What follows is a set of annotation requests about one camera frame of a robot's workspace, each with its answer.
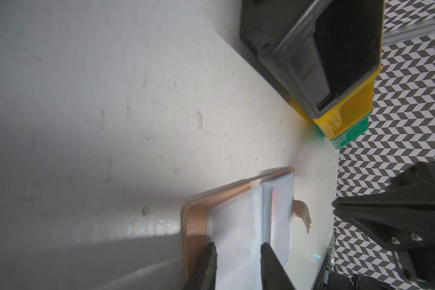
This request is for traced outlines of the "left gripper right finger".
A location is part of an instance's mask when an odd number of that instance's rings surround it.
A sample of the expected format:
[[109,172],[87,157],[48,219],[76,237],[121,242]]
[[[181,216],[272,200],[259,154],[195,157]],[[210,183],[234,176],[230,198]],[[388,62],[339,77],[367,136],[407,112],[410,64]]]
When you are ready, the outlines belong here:
[[263,290],[295,290],[268,243],[261,246],[261,279]]

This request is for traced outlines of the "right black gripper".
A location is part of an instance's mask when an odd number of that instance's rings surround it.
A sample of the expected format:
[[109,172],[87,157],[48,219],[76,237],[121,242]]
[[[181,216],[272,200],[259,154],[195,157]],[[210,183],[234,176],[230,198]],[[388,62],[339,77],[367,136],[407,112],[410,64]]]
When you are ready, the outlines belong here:
[[337,198],[336,216],[392,251],[406,282],[435,290],[435,163],[409,167],[386,190]]

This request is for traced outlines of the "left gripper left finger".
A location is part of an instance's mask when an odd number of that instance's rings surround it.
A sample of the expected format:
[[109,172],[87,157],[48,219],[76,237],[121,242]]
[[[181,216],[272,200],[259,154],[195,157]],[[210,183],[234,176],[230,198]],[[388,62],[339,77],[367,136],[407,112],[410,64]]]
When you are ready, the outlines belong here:
[[215,290],[218,254],[214,242],[207,245],[183,290]]

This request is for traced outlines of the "tan leather card holder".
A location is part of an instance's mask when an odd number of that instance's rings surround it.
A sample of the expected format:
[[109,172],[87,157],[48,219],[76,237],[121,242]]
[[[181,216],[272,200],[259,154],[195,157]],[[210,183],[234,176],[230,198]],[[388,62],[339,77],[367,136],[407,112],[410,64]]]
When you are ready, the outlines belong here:
[[308,206],[294,199],[294,169],[286,167],[188,203],[182,212],[184,280],[207,245],[217,251],[216,290],[262,290],[261,246],[270,244],[284,267],[292,220],[311,229]]

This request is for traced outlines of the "green storage bin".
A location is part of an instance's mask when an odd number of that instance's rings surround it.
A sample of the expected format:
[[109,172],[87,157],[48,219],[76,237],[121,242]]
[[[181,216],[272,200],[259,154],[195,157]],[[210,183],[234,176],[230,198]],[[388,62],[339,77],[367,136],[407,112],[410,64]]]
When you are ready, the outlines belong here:
[[321,134],[327,138],[336,149],[341,149],[350,142],[355,141],[368,130],[371,113],[372,112],[369,112],[364,115],[355,123],[352,123],[352,118],[349,117],[344,121],[340,113],[334,114],[331,118],[316,119],[314,123]]

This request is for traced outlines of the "yellow storage bin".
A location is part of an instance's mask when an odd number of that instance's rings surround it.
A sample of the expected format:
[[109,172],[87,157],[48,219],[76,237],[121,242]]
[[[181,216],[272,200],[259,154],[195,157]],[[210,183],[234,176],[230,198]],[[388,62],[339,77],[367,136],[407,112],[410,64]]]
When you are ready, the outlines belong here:
[[286,96],[286,101],[306,121],[316,124],[328,139],[333,140],[372,112],[374,81],[380,70],[381,68],[378,68],[345,99],[317,119],[310,119],[290,95]]

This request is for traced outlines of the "black storage bin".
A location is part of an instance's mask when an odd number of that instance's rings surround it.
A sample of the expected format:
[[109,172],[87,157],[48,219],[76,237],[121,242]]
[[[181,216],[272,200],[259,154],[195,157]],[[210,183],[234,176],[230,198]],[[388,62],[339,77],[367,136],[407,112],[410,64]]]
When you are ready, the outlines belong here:
[[318,119],[379,68],[384,1],[244,1],[240,38]]

